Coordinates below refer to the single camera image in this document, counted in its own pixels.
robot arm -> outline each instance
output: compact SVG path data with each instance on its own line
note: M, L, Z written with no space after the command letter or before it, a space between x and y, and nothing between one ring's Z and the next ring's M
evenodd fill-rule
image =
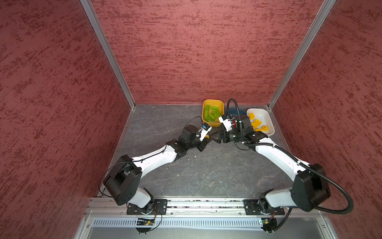
M140 179L152 170L183 157L189 149L203 151L211 141L206 137L210 130L208 124L201 129L187 125L178 140L169 141L158 150L133 158L123 155L105 177L105 187L117 205L135 204L143 213L148 213L154 204L154 197L146 189L138 187Z
M304 211L311 211L330 197L328 184L330 179L324 179L326 175L322 166L310 165L283 151L266 134L261 131L254 132L248 118L239 120L241 131L233 127L232 120L235 119L225 115L224 119L221 117L219 120L225 126L225 130L207 136L211 130L208 124L204 124L201 129L187 125L178 140L169 141L156 151L139 157L130 158L127 155L120 157L104 180L105 187L117 205L131 203L138 206L142 213L150 212L154 205L154 197L146 189L138 187L143 176L164 164L178 160L186 155L189 149L197 148L203 151L211 140L217 143L239 142L243 135L244 145L267 157L293 181L291 188L272 189L260 195L258 204L253 205L252 210L260 211L265 215L273 213L280 206L298 207ZM353 203L350 196L344 190L343 193L349 205L345 210L333 213L343 214L352 210Z

gray stone surface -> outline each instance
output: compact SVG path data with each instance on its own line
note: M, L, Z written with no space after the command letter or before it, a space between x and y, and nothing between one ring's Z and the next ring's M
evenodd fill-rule
M138 105L118 156L140 156L177 139L188 120L201 115L196 105ZM199 127L200 119L191 124ZM281 147L280 132L271 138ZM141 179L154 196L257 197L268 189L291 187L292 181L266 157L239 150L233 142L210 142Z

wire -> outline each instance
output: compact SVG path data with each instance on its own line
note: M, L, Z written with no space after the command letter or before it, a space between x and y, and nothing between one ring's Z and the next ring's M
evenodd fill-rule
M201 126L200 126L200 127L203 127L203 120L202 120L202 117L200 117L200 116L196 116L196 117L190 119L190 120L186 123L185 127L188 125L189 122L191 122L193 119L196 119L196 118L200 118L200 123L201 123Z
M273 211L273 215L272 215L272 217L270 217L270 219L268 221L272 220L272 218L275 216L275 213L276 213L276 211Z
M244 150L244 151L248 151L248 150L251 150L250 147L248 147L248 149L242 149L242 148L239 148L239 146L236 144L237 142L235 141L234 144L236 145L236 147L239 149L239 150Z
M241 117L240 117L240 111L239 111L239 107L238 107L238 103L236 102L236 100L234 98L231 98L228 100L227 102L227 115L229 116L229 118L232 120L232 115L230 114L230 102L233 101L233 103L235 104L235 107L236 107L236 111L238 113L238 119L239 121L236 121L236 128L239 130L240 132L240 140L241 141L244 141L244 131L243 131L243 123L241 121Z
M286 213L286 216L284 217L284 219L280 222L280 224L276 227L276 229L272 230L272 231L267 231L267 232L275 232L277 231L285 222L286 220L288 219L289 215L290 215L290 212L292 211L292 208L289 208L288 212Z
M155 213L154 213L154 221L155 221L155 219L157 218L157 211L155 211Z
M105 188L104 188L104 191L101 192L101 186L100 186L100 184L101 184L102 178L105 176L105 174L107 174L107 172L108 172L110 169L112 169L114 166L116 166L116 165L118 165L118 164L123 164L123 163L142 162L143 160L146 160L146 159L148 159L148 158L151 158L152 156L155 156L155 155L158 155L158 154L160 154L160 153L163 153L163 152L166 150L166 148L167 148L167 144L165 144L165 148L164 148L161 152L156 153L156 154L153 154L153 155L150 155L150 156L148 156L147 158L140 159L140 160L135 160L135 161L125 161L125 162L120 162L120 163L116 163L115 165L111 166L110 168L108 168L108 169L106 170L106 172L105 172L105 173L102 175L102 177L100 178L100 180L99 180L99 182L98 182L98 191L99 191L102 195L104 195L104 196L112 197L112 196L110 196L110 195L104 194L104 192L105 192ZM124 167L123 169L121 169L119 172L121 172L122 170L124 170L125 168L127 168L127 167L129 167L129 166L130 166L130 165L127 165L126 167Z
M106 170L106 172L101 176L101 178L99 179L99 182L98 182L98 191L99 191L102 195L107 196L107 197L112 197L112 196L110 196L110 195L106 195L106 194L104 194L103 192L101 192L100 183L101 183L101 181L102 181L102 178L103 178L103 177L105 176L105 174L107 174L107 172L108 172L110 169L112 169L114 166L116 166L116 165L118 165L118 164L125 164L125 163L128 163L128 162L120 162L120 163L116 163L115 165L113 165L113 166L111 166L110 168L108 168L108 169Z
M160 213L160 222L158 223L158 225L156 226L156 227L154 227L153 229L150 229L149 231L153 231L154 229L156 229L161 223L162 223L162 219L163 219L163 214L160 212L160 211L158 211L158 210L156 210L156 208L157 208L157 206L155 206L155 209L151 209L151 210L153 210L153 211L156 211L156 212L159 212Z
M158 154L160 154L160 153L163 153L163 152L166 150L166 148L167 148L167 144L165 144L165 148L164 148L161 152L159 152L159 153L150 155L150 156L148 156L147 158L144 158L144 159L135 160L135 161L127 161L127 163L128 163L128 162L130 162L130 163L142 162L143 160L146 160L146 159L148 159L148 158L151 158L152 156L155 156L155 155L158 155Z
M299 159L297 159L293 154L289 153L288 151L286 151L285 149L281 148L280 146L274 145L274 144L271 144L271 143L253 143L253 144L244 143L244 145L248 146L248 147L253 147L253 146L271 146L271 147L275 147L276 149L278 149L281 152L283 152L286 155L288 155L291 159L293 159L301 167L309 170L310 172L314 173L315 175L317 175L317 176L325 179L326 181L328 181L330 184L332 184L334 187L336 187L345 196L346 200L348 201L348 205L346 206L345 209L342 209L342 210L333 210L333 209L323 208L323 207L320 207L320 206L314 206L314 209L317 209L317 210L320 210L320 211L324 211L324 212L327 212L327 213L333 213L333 214L347 214L347 213L349 213L349 212L351 212L353 210L353 208L354 208L353 200L351 199L351 197L348 194L348 192L345 191L345 189L343 189L341 186L339 186L336 182L334 182L330 178L320 174L315 169L313 169L313 168L311 168L311 167L309 167L309 166L299 162Z

aluminum frame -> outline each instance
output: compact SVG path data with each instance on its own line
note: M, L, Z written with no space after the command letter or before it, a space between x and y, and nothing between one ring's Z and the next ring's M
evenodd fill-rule
M243 200L246 198L231 197L158 197L167 199L167 212L163 218L222 218L222 219L256 219L267 218L270 215L247 216ZM118 206L112 198L91 198L83 221L75 239L86 239L89 236L94 220L99 218L137 218L138 215L126 215L126 205ZM327 214L318 210L304 212L294 208L291 218L316 218L317 226L326 239L337 239Z
M105 33L102 30L101 24L98 21L98 18L97 18L96 12L94 11L92 3L90 2L90 0L80 0L80 2L81 2L82 6L85 10L87 17L89 18L89 21L90 21L90 23L91 23L91 25L95 31L95 34L98 37L99 42L101 43L102 48L105 51L106 57L110 62L110 65L111 65L111 67L115 73L115 76L117 77L117 79L121 85L121 88L122 88L127 100L129 101L130 107L132 109L135 109L136 103L133 99L133 96L130 92L129 87L127 86L127 83L126 83L125 77L122 74L121 68L119 67L118 62L115 59L115 56L114 56L113 51L110 47L110 44L107 41Z
M329 12L332 9L335 2L336 2L336 0L325 0L323 2L323 4L321 5L321 7L318 10L317 15L314 18L308 32L306 33L303 41L301 42L301 45L298 48L295 57L291 61L288 69L285 72L284 77L281 79L280 84L278 85L276 91L274 92L272 98L270 99L270 101L268 103L268 107L270 110L272 110L273 107L275 106L276 101L278 100L278 98L280 97L281 93L283 92L285 86L289 82L291 76L293 75L298 64L300 63L301 59L303 58L305 52L307 51L310 44L312 43L318 30L321 28L322 24L324 23L325 18L329 14Z

green lego brick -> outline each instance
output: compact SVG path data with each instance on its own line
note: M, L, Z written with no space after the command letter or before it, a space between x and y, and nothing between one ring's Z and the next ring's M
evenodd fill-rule
M210 117L210 118L212 118L213 120L216 118L213 114L211 114L211 113L208 113L208 116Z
M217 107L217 106L211 106L211 111L219 111L219 107Z
M219 118L220 116L222 116L222 115L220 114L219 111L213 111L213 112L212 112L212 115L213 115L215 118Z

